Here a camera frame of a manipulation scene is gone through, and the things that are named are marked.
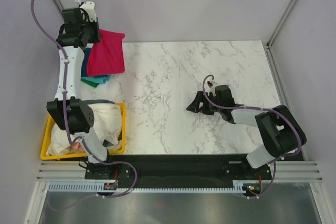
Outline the red t shirt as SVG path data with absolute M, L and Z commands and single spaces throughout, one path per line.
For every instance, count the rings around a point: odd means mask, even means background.
M 99 29 L 100 42 L 93 44 L 87 63 L 89 77 L 125 72 L 122 41 L 124 33 Z

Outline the yellow plastic bin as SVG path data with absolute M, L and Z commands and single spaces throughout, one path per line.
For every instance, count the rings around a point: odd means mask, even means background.
M 120 147 L 117 150 L 108 150 L 107 147 L 105 147 L 111 155 L 113 154 L 121 154 L 124 152 L 125 149 L 125 104 L 124 103 L 116 103 L 116 105 L 119 105 L 121 107 L 121 114 L 122 114 L 122 130 L 121 133 L 118 137 L 118 140 L 120 141 Z M 52 159 L 57 159 L 57 160 L 62 160 L 62 159 L 67 159 L 67 158 L 79 158 L 79 157 L 86 157 L 86 153 L 80 153 L 80 154 L 65 154 L 65 155 L 57 155 L 57 156 L 48 156 L 46 155 L 46 150 L 50 144 L 50 136 L 51 136 L 51 128 L 53 125 L 56 124 L 54 120 L 52 119 L 51 116 L 48 117 L 47 120 L 47 125 L 46 125 L 46 130 L 44 134 L 44 139 L 41 147 L 41 152 L 40 152 L 40 158 L 42 160 L 52 160 Z

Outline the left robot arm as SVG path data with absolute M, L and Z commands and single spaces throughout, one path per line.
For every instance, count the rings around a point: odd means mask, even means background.
M 78 143 L 87 153 L 86 179 L 110 179 L 115 165 L 93 128 L 94 113 L 79 97 L 81 66 L 88 43 L 99 42 L 98 24 L 81 7 L 64 9 L 55 43 L 59 49 L 60 73 L 55 98 L 47 102 L 47 111 L 61 130 L 66 131 L 69 145 Z

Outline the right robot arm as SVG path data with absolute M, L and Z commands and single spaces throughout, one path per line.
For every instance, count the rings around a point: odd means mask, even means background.
M 224 175 L 232 180 L 270 179 L 271 161 L 303 146 L 307 138 L 285 105 L 272 109 L 252 109 L 235 102 L 227 85 L 209 85 L 210 92 L 198 91 L 187 111 L 214 115 L 218 113 L 230 124 L 256 127 L 262 144 L 241 160 L 224 163 Z

